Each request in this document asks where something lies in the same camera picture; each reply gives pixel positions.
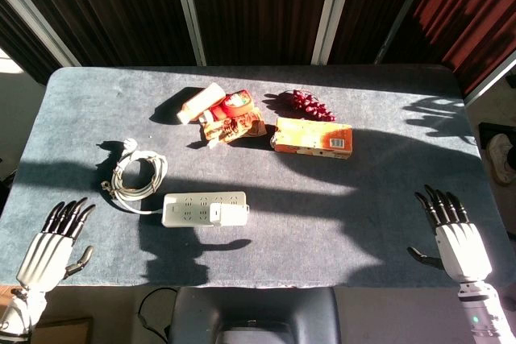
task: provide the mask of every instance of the table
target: table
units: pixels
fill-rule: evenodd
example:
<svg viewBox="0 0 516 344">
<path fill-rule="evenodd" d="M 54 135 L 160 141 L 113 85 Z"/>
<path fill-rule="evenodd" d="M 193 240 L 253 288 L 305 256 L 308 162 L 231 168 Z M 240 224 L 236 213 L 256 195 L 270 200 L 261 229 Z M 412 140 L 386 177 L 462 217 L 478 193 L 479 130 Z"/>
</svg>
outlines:
<svg viewBox="0 0 516 344">
<path fill-rule="evenodd" d="M 199 125 L 178 125 L 175 114 L 193 88 L 212 81 L 228 93 L 247 89 L 267 124 L 289 114 L 275 96 L 309 89 L 353 126 L 352 157 L 280 154 L 266 137 L 208 149 Z M 159 215 L 118 209 L 100 183 L 110 179 L 128 137 L 169 162 L 164 183 L 142 208 L 160 208 L 165 193 L 243 190 L 248 224 L 166 229 Z M 132 165 L 127 183 L 145 181 L 145 172 Z M 443 67 L 63 68 L 48 82 L 0 218 L 0 283 L 15 283 L 54 204 L 87 196 L 97 209 L 72 259 L 88 244 L 94 256 L 63 284 L 455 286 L 406 252 L 416 246 L 437 254 L 413 195 L 425 183 L 466 205 L 493 264 L 488 280 L 514 281 L 514 253 L 456 80 Z"/>
</svg>

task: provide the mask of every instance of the white power strip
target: white power strip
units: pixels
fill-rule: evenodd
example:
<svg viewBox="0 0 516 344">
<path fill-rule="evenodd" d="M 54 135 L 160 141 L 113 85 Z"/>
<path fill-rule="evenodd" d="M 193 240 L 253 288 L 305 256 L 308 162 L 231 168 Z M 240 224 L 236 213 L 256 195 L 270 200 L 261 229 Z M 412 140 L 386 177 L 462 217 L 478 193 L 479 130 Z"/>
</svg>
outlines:
<svg viewBox="0 0 516 344">
<path fill-rule="evenodd" d="M 242 191 L 169 193 L 164 196 L 161 223 L 165 227 L 243 226 L 248 213 Z"/>
</svg>

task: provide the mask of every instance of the grapes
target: grapes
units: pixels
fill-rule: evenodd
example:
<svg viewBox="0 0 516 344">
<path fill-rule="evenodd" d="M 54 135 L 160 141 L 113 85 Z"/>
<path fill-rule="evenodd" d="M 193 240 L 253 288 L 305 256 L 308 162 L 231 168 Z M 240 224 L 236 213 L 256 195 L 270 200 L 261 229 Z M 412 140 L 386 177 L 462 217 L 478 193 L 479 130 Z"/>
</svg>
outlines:
<svg viewBox="0 0 516 344">
<path fill-rule="evenodd" d="M 326 104 L 319 102 L 317 97 L 310 92 L 294 90 L 291 104 L 294 109 L 303 110 L 308 119 L 328 122 L 335 121 L 335 116 L 328 110 Z"/>
</svg>

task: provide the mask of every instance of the white cable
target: white cable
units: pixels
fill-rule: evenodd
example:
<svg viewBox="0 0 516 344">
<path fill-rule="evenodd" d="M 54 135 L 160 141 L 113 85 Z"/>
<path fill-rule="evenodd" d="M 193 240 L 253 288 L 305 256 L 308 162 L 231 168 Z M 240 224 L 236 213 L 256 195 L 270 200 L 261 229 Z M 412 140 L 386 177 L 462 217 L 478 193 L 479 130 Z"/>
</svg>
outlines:
<svg viewBox="0 0 516 344">
<path fill-rule="evenodd" d="M 139 213 L 142 215 L 149 215 L 150 213 L 161 213 L 162 209 L 155 211 L 142 211 L 133 209 L 126 201 L 141 201 L 142 199 L 152 195 L 156 192 L 165 175 L 167 174 L 168 164 L 164 156 L 158 155 L 153 151 L 137 151 L 138 143 L 134 139 L 127 139 L 123 142 L 122 158 L 117 163 L 109 181 L 101 183 L 102 189 L 105 189 L 110 195 L 117 199 L 120 204 L 131 211 L 132 213 Z M 136 160 L 145 160 L 154 167 L 154 175 L 149 184 L 141 189 L 128 189 L 123 186 L 122 174 L 127 165 Z"/>
</svg>

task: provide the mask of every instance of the robotic hand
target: robotic hand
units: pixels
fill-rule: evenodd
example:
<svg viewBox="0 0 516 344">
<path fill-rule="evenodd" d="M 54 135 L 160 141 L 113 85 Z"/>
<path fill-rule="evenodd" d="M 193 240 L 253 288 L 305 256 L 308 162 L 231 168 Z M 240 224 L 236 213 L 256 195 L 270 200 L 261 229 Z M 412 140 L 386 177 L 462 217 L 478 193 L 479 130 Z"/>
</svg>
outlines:
<svg viewBox="0 0 516 344">
<path fill-rule="evenodd" d="M 484 282 L 491 263 L 481 236 L 459 199 L 425 185 L 430 197 L 415 196 L 427 213 L 441 258 L 427 257 L 413 247 L 408 252 L 420 263 L 444 270 L 460 283 L 459 300 L 476 344 L 516 343 L 497 291 Z"/>
<path fill-rule="evenodd" d="M 41 232 L 32 239 L 16 276 L 22 288 L 13 291 L 13 299 L 0 319 L 0 343 L 30 341 L 32 328 L 47 305 L 45 293 L 89 262 L 92 246 L 86 248 L 77 263 L 67 266 L 73 244 L 95 208 L 90 205 L 81 211 L 86 200 L 56 205 Z"/>
</svg>

